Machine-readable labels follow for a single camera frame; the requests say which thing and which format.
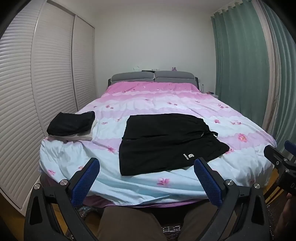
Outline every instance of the pink and white bedspread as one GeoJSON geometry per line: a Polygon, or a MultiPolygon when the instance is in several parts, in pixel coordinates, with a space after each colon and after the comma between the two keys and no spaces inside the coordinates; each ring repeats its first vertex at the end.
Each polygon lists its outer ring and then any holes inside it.
{"type": "Polygon", "coordinates": [[[100,161],[100,173],[88,195],[116,205],[171,203],[207,198],[193,167],[136,176],[121,176],[118,149],[130,115],[181,113],[203,118],[218,139],[230,146],[209,162],[224,179],[237,185],[267,184],[273,165],[263,154],[275,140],[259,126],[189,83],[119,82],[78,113],[93,110],[98,123],[93,140],[63,143],[42,141],[40,165],[55,181],[70,179],[91,157],[100,161]]]}

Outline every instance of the blue gripper pad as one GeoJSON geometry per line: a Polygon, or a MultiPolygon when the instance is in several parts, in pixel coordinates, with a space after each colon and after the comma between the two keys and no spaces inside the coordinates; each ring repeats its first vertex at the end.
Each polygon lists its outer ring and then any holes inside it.
{"type": "Polygon", "coordinates": [[[211,204],[220,207],[222,205],[221,189],[199,159],[194,161],[194,172],[211,204]]]}
{"type": "Polygon", "coordinates": [[[296,156],[296,145],[290,141],[285,142],[285,149],[290,152],[293,156],[296,156]]]}
{"type": "Polygon", "coordinates": [[[100,163],[96,158],[92,158],[93,161],[87,170],[84,172],[80,180],[72,189],[71,203],[73,206],[82,205],[84,198],[88,194],[91,186],[93,185],[96,177],[100,171],[100,163]]]}

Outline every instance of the shorts leg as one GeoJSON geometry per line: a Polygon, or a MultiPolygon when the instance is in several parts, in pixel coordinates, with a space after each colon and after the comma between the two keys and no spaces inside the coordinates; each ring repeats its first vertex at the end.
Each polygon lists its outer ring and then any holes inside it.
{"type": "Polygon", "coordinates": [[[99,241],[166,241],[153,214],[121,206],[105,208],[97,238],[99,241]]]}
{"type": "MultiPolygon", "coordinates": [[[[186,214],[178,241],[195,241],[208,225],[216,211],[217,207],[212,205],[208,200],[197,203],[197,206],[186,214]]],[[[236,215],[233,213],[222,234],[221,240],[229,236],[235,220],[236,215]]]]}

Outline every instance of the louvered door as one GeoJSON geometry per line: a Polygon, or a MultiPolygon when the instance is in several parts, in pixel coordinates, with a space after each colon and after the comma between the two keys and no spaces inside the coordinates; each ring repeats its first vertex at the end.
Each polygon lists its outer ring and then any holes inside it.
{"type": "Polygon", "coordinates": [[[34,35],[32,85],[44,130],[59,112],[77,112],[71,67],[73,20],[74,16],[46,3],[34,35]]]}
{"type": "Polygon", "coordinates": [[[43,0],[32,0],[0,39],[0,188],[20,209],[37,180],[44,134],[31,85],[31,46],[43,0]]]}
{"type": "Polygon", "coordinates": [[[72,43],[73,81],[78,110],[96,98],[93,62],[94,28],[75,16],[72,43]]]}

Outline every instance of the metal screw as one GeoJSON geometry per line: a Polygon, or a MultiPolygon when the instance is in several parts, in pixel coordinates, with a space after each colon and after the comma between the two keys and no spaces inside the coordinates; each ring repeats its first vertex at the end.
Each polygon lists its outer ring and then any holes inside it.
{"type": "Polygon", "coordinates": [[[260,188],[260,185],[259,185],[258,183],[254,183],[254,187],[255,187],[256,189],[259,189],[259,188],[260,188]]]}
{"type": "Polygon", "coordinates": [[[39,183],[37,183],[37,184],[34,185],[34,189],[35,189],[35,190],[37,190],[37,189],[39,189],[39,188],[40,188],[40,184],[39,184],[39,183]]]}
{"type": "Polygon", "coordinates": [[[228,186],[232,186],[232,185],[234,184],[234,182],[233,182],[233,180],[227,179],[227,180],[226,180],[226,184],[227,184],[228,186]]]}
{"type": "Polygon", "coordinates": [[[63,179],[59,183],[60,183],[60,185],[65,186],[65,185],[68,184],[68,180],[67,179],[63,179]]]}

